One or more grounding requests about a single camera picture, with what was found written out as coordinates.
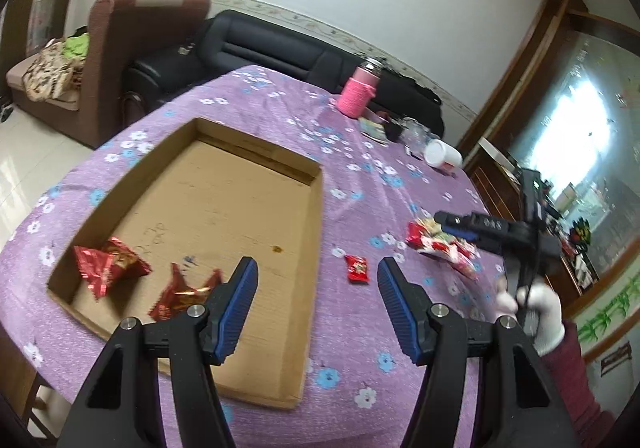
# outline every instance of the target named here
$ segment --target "small box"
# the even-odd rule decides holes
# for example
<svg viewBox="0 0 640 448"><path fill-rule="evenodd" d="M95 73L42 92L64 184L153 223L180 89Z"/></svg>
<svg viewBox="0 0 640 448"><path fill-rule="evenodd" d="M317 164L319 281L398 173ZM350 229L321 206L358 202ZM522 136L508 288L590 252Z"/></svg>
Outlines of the small box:
<svg viewBox="0 0 640 448"><path fill-rule="evenodd" d="M178 128L116 184L78 231L47 284L50 297L108 339L120 320L148 311L189 265L199 287L212 269L224 280L243 255L258 263L258 289L236 352L212 367L222 396L293 408L302 399L318 279L322 176L318 163L241 131L194 119ZM73 245L122 239L151 264L95 301ZM183 262L192 257L192 263ZM168 372L168 361L161 360Z"/></svg>

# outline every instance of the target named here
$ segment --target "pink thermos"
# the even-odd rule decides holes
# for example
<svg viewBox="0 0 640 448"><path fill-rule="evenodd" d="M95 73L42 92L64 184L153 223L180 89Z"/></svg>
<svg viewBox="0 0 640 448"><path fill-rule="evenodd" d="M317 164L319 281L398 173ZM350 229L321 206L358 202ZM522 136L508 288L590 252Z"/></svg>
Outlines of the pink thermos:
<svg viewBox="0 0 640 448"><path fill-rule="evenodd" d="M366 58L349 78L338 98L336 107L347 117L357 119L362 115L369 101L376 95L376 85L380 81L382 63Z"/></svg>

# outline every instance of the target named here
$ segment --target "white glove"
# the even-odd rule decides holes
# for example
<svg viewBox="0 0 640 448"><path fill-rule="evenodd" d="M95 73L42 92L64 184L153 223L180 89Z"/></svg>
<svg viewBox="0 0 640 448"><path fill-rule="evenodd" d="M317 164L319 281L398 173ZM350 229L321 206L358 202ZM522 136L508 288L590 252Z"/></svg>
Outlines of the white glove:
<svg viewBox="0 0 640 448"><path fill-rule="evenodd" d="M513 296L507 293L507 278L504 276L498 278L496 289L495 303L498 315L508 314L514 316L518 310L518 303L524 305L527 299L527 288L521 287L516 293L517 303ZM540 314L540 322L533 339L533 346L539 356L544 356L553 351L564 338L560 299L548 285L535 283L531 287L527 305L529 309Z"/></svg>

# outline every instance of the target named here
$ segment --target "purple tablecloth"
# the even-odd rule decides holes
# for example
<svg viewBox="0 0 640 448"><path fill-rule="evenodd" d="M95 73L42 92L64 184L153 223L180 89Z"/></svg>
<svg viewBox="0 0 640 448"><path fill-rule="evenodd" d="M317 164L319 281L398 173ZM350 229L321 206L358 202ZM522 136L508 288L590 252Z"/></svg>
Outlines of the purple tablecloth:
<svg viewBox="0 0 640 448"><path fill-rule="evenodd" d="M404 356L377 284L350 285L342 256L364 256L375 280L392 255L434 302L464 317L494 320L501 259L482 254L478 281L420 256L404 243L407 223L423 212L483 210L462 171L443 176L407 157L398 144L370 141L318 87L257 66L198 86L96 150L41 196L0 255L0 320L40 373L69 401L103 342L46 295L57 258L114 184L154 144L193 117L280 144L320 163L324 221L318 297L302 403L283 412L223 400L238 447L399 446L423 368ZM233 363L233 356L227 363ZM168 445L180 446L171 385L161 378ZM466 447L474 420L477 366L469 362L456 446Z"/></svg>

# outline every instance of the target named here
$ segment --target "black leather sofa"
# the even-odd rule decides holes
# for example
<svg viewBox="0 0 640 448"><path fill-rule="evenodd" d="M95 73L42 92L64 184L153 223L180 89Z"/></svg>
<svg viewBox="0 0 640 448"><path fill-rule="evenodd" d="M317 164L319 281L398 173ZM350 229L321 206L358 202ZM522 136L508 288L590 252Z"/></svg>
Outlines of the black leather sofa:
<svg viewBox="0 0 640 448"><path fill-rule="evenodd" d="M123 87L126 102L150 113L198 84L260 65L339 94L361 62L361 57L306 34L226 10L206 20L190 42L133 61ZM430 89L385 70L369 108L413 117L442 137L440 105Z"/></svg>

